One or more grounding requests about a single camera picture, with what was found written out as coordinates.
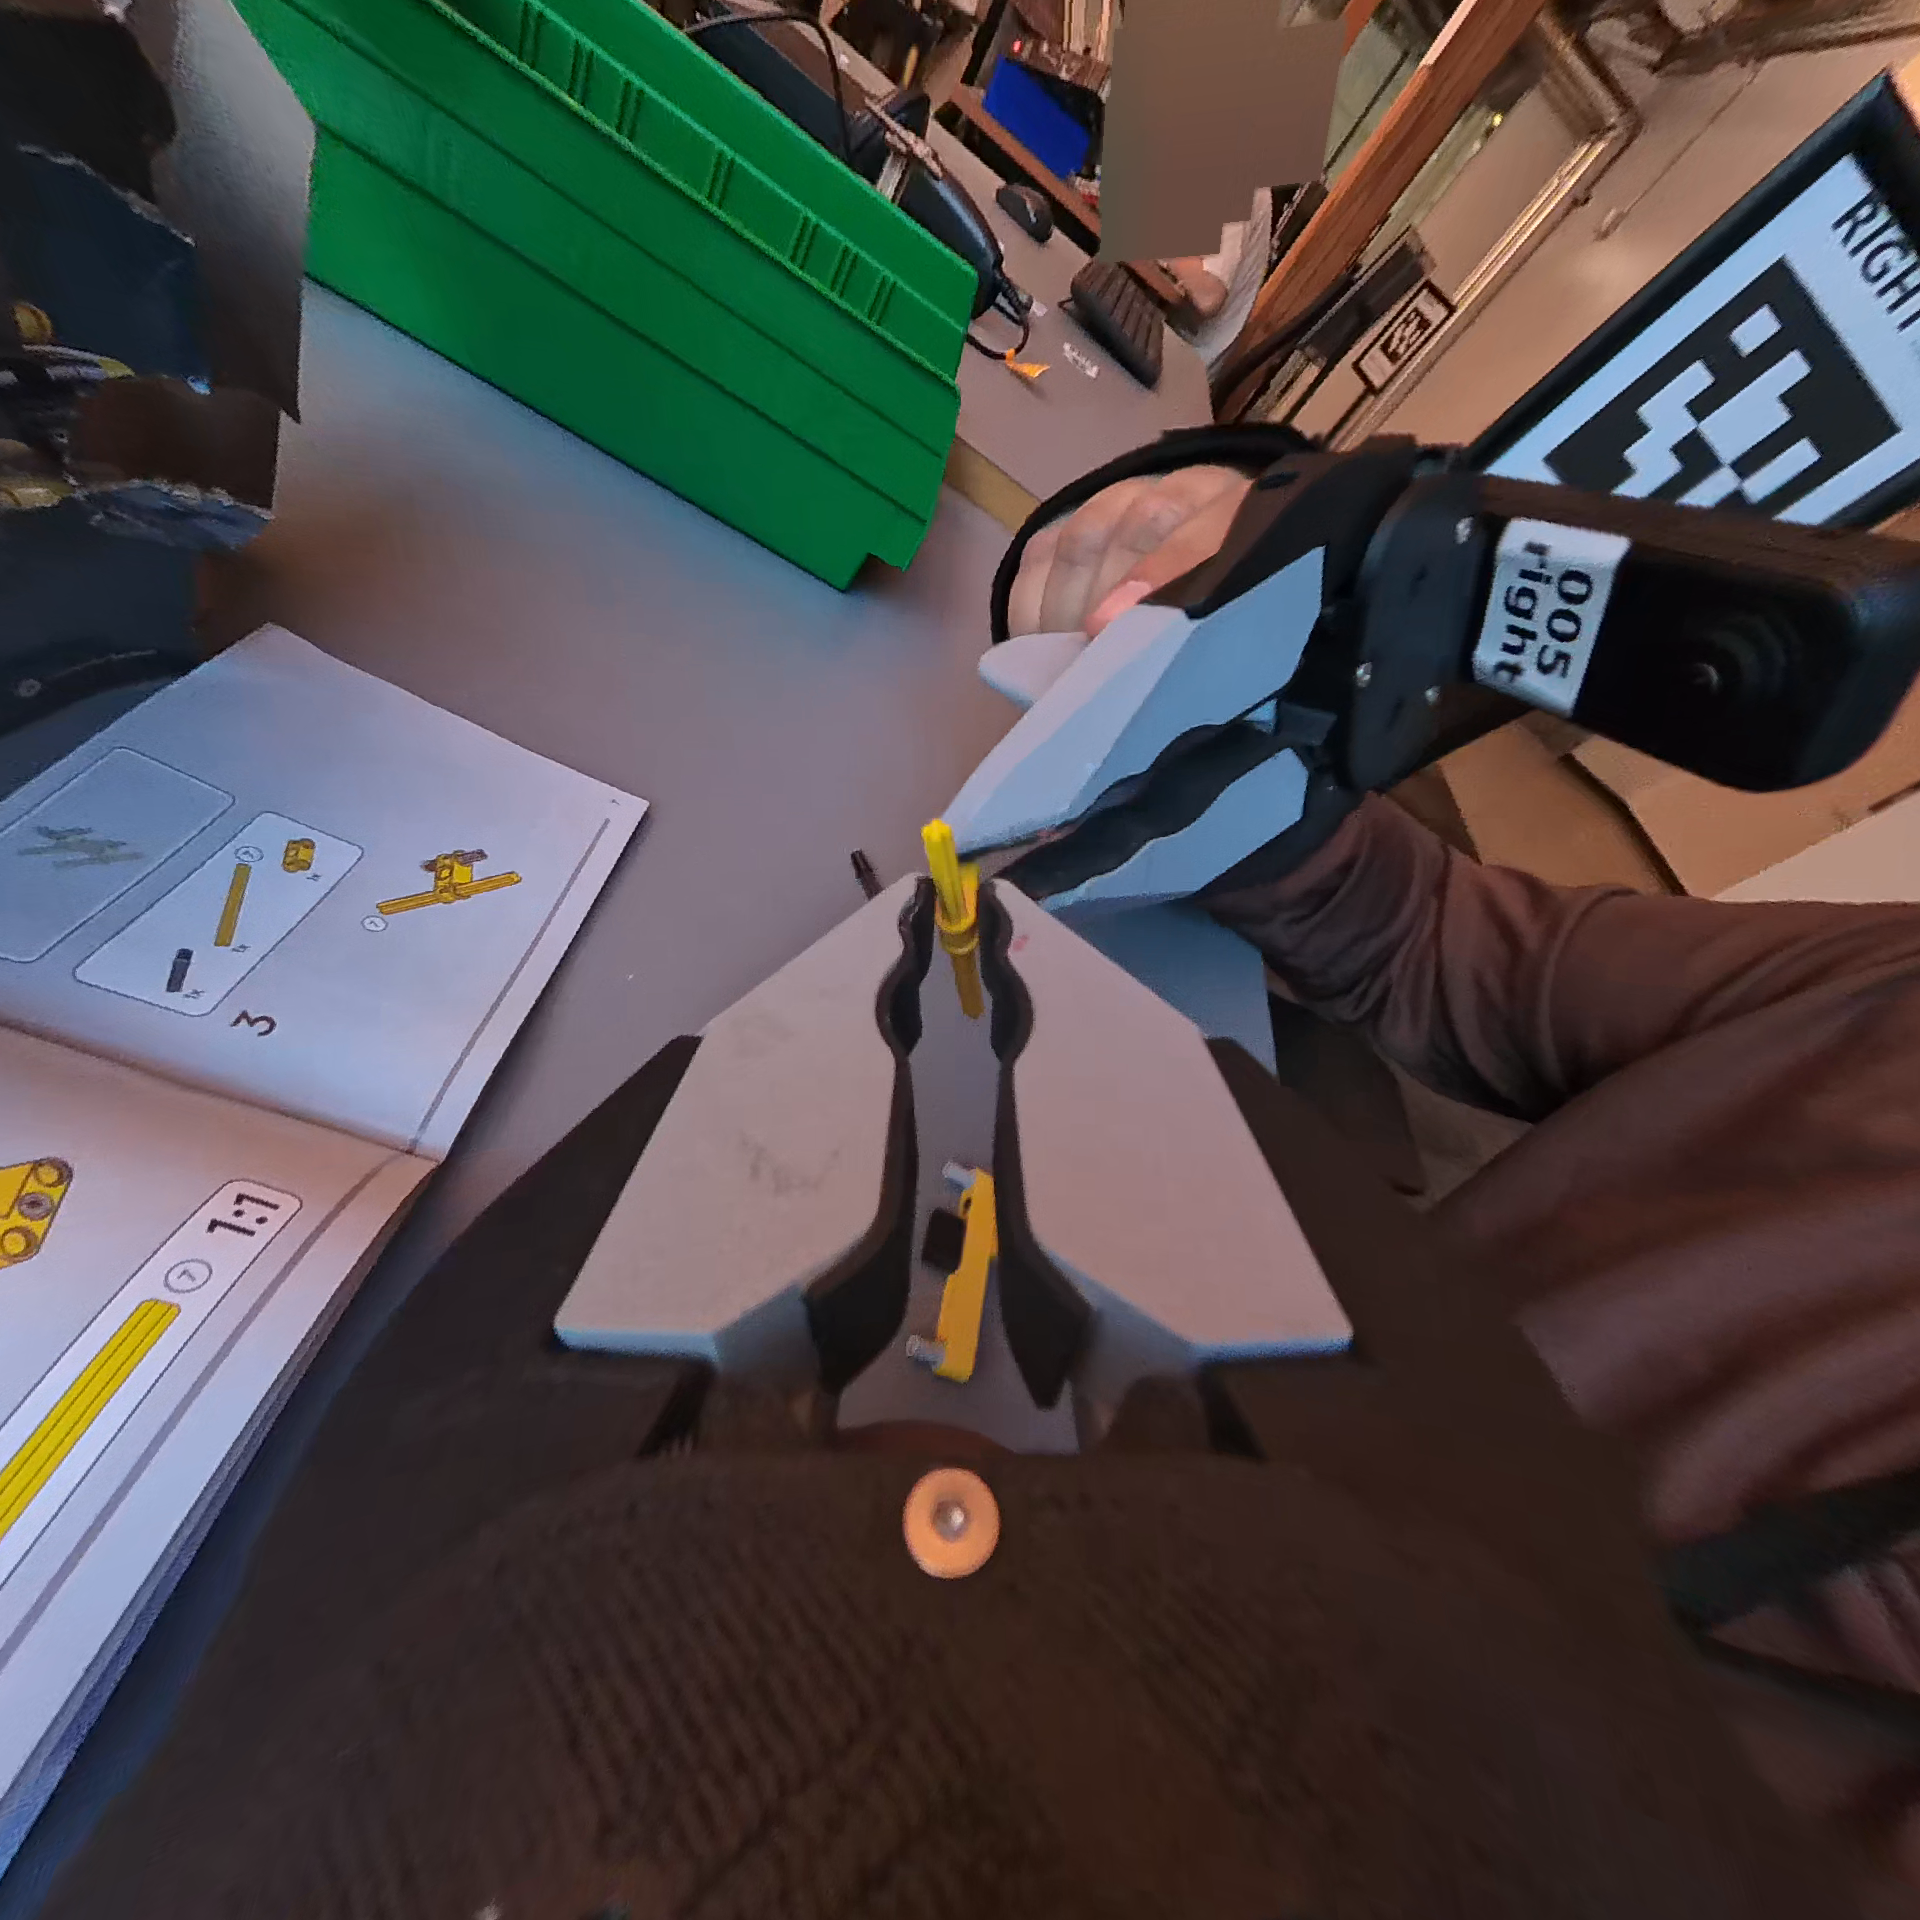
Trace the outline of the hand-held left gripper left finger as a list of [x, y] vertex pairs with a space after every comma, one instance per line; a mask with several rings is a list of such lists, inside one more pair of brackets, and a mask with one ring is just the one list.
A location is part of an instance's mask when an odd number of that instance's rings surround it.
[[905, 1320], [924, 881], [709, 1023], [564, 1296], [575, 1352], [842, 1392]]

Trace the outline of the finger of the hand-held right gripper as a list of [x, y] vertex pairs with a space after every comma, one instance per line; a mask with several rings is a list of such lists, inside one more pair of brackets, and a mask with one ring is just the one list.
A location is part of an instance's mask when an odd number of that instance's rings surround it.
[[987, 875], [1059, 916], [1181, 904], [1300, 824], [1311, 771], [1283, 736], [1228, 727], [1083, 818], [985, 856]]
[[1221, 610], [1138, 604], [1041, 690], [947, 808], [961, 858], [1019, 849], [1090, 815], [1180, 739], [1277, 697], [1327, 604], [1314, 547]]

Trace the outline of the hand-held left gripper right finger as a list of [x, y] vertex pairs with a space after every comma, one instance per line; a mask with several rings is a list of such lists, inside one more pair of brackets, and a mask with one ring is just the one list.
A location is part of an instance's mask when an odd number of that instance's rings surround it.
[[1225, 1065], [1267, 1075], [1017, 890], [979, 900], [1000, 1069], [1000, 1314], [1028, 1396], [1327, 1359], [1354, 1321]]

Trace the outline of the yellow lego axle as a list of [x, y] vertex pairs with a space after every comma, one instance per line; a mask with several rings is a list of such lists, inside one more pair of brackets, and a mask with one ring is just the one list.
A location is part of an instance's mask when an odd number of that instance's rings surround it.
[[936, 930], [949, 955], [962, 1012], [981, 1020], [985, 993], [979, 968], [979, 867], [961, 858], [954, 831], [936, 818], [924, 825], [921, 844], [936, 890]]

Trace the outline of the person's right forearm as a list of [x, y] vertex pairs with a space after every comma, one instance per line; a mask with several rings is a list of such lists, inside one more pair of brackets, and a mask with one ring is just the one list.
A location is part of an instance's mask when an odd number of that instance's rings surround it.
[[1212, 895], [1307, 1011], [1525, 1135], [1434, 1210], [1465, 1228], [1684, 1186], [1916, 1201], [1916, 906], [1561, 887], [1384, 801]]

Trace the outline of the yellow lego beam assembly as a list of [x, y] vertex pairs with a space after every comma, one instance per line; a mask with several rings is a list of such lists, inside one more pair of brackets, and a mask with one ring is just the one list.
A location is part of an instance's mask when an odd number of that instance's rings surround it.
[[993, 1274], [1000, 1260], [997, 1183], [985, 1168], [944, 1167], [952, 1202], [929, 1213], [921, 1237], [924, 1267], [940, 1274], [944, 1291], [936, 1330], [911, 1335], [905, 1356], [954, 1385], [975, 1378]]

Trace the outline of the lego instruction booklet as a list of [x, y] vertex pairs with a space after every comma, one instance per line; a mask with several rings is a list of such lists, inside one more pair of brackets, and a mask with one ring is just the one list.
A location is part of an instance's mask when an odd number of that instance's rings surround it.
[[8, 1865], [644, 810], [284, 628], [4, 796]]

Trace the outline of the person's right hand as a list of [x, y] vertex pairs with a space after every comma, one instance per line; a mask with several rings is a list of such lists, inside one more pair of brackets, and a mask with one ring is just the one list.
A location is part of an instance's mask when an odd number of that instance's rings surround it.
[[1041, 531], [1011, 591], [1005, 633], [1100, 635], [1221, 548], [1255, 479], [1192, 467], [1128, 479]]

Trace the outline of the flat cardboard sheet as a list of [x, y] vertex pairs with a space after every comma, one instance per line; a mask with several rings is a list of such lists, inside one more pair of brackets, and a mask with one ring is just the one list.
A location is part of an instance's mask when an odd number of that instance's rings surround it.
[[1747, 796], [1528, 719], [1436, 768], [1465, 845], [1571, 887], [1728, 904], [1919, 900], [1919, 697], [1848, 773]]

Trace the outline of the black keyboard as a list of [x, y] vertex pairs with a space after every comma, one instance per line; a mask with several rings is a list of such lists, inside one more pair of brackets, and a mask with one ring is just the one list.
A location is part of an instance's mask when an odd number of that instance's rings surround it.
[[1067, 307], [1076, 324], [1136, 385], [1161, 385], [1165, 322], [1141, 282], [1120, 263], [1090, 259], [1071, 282]]

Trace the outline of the small framed printed tag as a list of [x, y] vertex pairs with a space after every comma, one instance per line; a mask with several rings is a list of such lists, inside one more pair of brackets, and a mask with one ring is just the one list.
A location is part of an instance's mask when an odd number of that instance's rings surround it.
[[1453, 317], [1453, 304], [1434, 279], [1419, 279], [1357, 348], [1354, 371], [1369, 396], [1384, 396], [1419, 361]]

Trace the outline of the person's brown clothing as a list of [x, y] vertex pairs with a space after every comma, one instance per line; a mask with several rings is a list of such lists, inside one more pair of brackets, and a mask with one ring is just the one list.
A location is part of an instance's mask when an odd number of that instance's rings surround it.
[[1916, 1111], [1576, 1107], [1434, 1208], [1657, 1545], [1916, 1474]]

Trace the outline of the green plastic bin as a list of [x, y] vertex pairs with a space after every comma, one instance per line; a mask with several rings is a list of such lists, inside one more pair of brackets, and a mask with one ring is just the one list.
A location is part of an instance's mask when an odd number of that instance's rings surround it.
[[489, 239], [537, 187], [821, 371], [955, 392], [971, 272], [651, 8], [239, 11], [317, 133]]
[[829, 587], [919, 555], [949, 447], [778, 368], [765, 343], [739, 397], [469, 219], [346, 151], [322, 159], [316, 279]]
[[805, 211], [770, 247], [720, 202], [588, 135], [611, 186], [553, 186], [443, 113], [317, 131], [306, 267], [536, 415], [746, 525], [763, 499], [917, 545], [957, 419], [968, 320]]

